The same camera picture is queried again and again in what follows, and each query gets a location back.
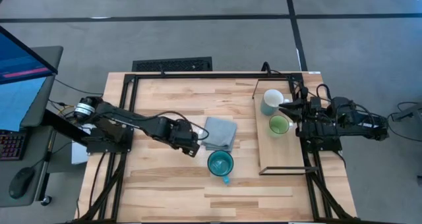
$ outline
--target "cup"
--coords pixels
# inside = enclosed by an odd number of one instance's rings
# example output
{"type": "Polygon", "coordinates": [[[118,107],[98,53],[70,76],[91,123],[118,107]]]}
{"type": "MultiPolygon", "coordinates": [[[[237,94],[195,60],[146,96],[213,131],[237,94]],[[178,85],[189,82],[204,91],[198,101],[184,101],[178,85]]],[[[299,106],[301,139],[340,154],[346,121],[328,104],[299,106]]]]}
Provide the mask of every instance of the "cup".
{"type": "Polygon", "coordinates": [[[229,173],[233,169],[234,161],[232,156],[225,151],[215,151],[208,158],[208,169],[218,177],[223,177],[225,184],[229,184],[229,173]]]}
{"type": "Polygon", "coordinates": [[[270,119],[269,134],[273,138],[279,138],[293,126],[283,115],[274,115],[270,119]]]}
{"type": "Polygon", "coordinates": [[[281,92],[275,89],[267,90],[262,97],[261,113],[270,116],[277,111],[278,105],[284,102],[290,102],[290,100],[284,99],[281,92]]]}

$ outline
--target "computer monitor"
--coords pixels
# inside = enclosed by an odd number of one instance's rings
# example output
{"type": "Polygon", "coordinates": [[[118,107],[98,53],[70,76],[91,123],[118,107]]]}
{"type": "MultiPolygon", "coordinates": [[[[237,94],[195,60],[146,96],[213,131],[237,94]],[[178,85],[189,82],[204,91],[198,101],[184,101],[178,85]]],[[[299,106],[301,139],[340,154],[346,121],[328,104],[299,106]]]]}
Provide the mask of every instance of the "computer monitor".
{"type": "Polygon", "coordinates": [[[57,69],[0,26],[0,84],[57,74],[57,69]]]}

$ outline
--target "desk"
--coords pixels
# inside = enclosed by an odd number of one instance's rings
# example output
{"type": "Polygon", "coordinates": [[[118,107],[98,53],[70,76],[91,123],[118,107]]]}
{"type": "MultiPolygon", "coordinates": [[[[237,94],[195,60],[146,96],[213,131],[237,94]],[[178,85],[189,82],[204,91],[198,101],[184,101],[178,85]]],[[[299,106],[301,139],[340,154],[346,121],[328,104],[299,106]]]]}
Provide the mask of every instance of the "desk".
{"type": "MultiPolygon", "coordinates": [[[[122,72],[109,73],[105,101],[119,105],[124,75],[122,72]]],[[[304,72],[303,79],[314,93],[322,83],[320,74],[304,72]]],[[[235,165],[230,175],[231,184],[227,187],[221,178],[213,177],[208,171],[209,152],[203,147],[195,158],[191,158],[137,130],[132,151],[127,156],[117,222],[313,220],[304,175],[258,175],[259,150],[251,98],[255,84],[256,79],[234,78],[139,80],[136,113],[152,115],[175,110],[199,125],[204,125],[208,116],[235,121],[238,129],[231,153],[235,165]]],[[[356,215],[342,160],[332,152],[321,152],[320,156],[327,188],[349,214],[356,215]]],[[[81,213],[88,210],[100,157],[101,154],[94,154],[88,160],[79,196],[81,213]]],[[[100,166],[94,200],[104,185],[107,160],[108,154],[100,166]]],[[[316,196],[320,216],[323,216],[317,190],[316,196]]],[[[105,218],[110,217],[112,200],[113,191],[109,195],[105,218]]]]}
{"type": "MultiPolygon", "coordinates": [[[[38,55],[44,58],[53,67],[58,68],[63,48],[61,46],[35,47],[32,48],[38,55]]],[[[36,170],[34,178],[28,187],[26,194],[14,200],[9,196],[9,185],[16,173],[23,167],[30,167],[35,162],[43,158],[47,152],[47,147],[53,136],[51,126],[38,126],[44,115],[54,76],[49,76],[43,83],[40,92],[30,106],[27,114],[21,122],[21,126],[30,127],[31,133],[26,147],[24,157],[20,161],[0,161],[0,207],[27,206],[34,201],[38,187],[41,185],[42,170],[44,163],[40,162],[34,168],[36,170]]]]}

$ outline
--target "wooden table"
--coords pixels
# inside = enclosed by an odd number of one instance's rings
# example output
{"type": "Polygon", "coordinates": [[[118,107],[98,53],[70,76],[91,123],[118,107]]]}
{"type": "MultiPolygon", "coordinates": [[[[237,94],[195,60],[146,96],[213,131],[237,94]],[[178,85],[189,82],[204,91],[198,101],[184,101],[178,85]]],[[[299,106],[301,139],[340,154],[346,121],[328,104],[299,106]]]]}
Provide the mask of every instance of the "wooden table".
{"type": "MultiPolygon", "coordinates": [[[[123,72],[109,73],[104,100],[119,105],[124,75],[123,72]]],[[[303,78],[305,85],[314,93],[322,83],[320,74],[304,72],[303,78]]],[[[117,221],[313,220],[304,175],[258,175],[259,151],[254,101],[251,99],[255,84],[256,79],[231,78],[140,80],[136,113],[152,115],[174,110],[199,125],[204,125],[208,116],[235,121],[238,129],[231,153],[235,165],[230,175],[231,184],[227,187],[221,178],[214,177],[208,171],[206,160],[210,152],[204,148],[198,151],[195,158],[191,158],[153,141],[138,130],[135,132],[133,149],[127,157],[117,221]]],[[[321,152],[320,156],[327,188],[349,214],[356,215],[342,160],[332,152],[321,152]]],[[[88,209],[100,157],[101,154],[95,154],[88,160],[79,197],[81,213],[88,209]]],[[[108,155],[100,167],[94,200],[104,185],[107,160],[108,155]]],[[[316,196],[320,216],[323,216],[322,200],[317,189],[316,196]]],[[[113,190],[109,195],[105,217],[111,215],[112,200],[113,190]]]]}

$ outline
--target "keyboard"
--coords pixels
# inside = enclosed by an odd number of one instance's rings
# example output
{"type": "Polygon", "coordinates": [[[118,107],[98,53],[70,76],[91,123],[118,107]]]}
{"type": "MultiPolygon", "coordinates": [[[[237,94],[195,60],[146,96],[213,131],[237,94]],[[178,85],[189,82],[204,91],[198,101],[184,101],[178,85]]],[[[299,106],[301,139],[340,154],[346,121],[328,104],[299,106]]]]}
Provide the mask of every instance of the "keyboard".
{"type": "Polygon", "coordinates": [[[0,130],[0,161],[18,161],[24,156],[26,131],[0,130]]]}
{"type": "Polygon", "coordinates": [[[212,71],[211,57],[133,61],[133,72],[212,71]]]}

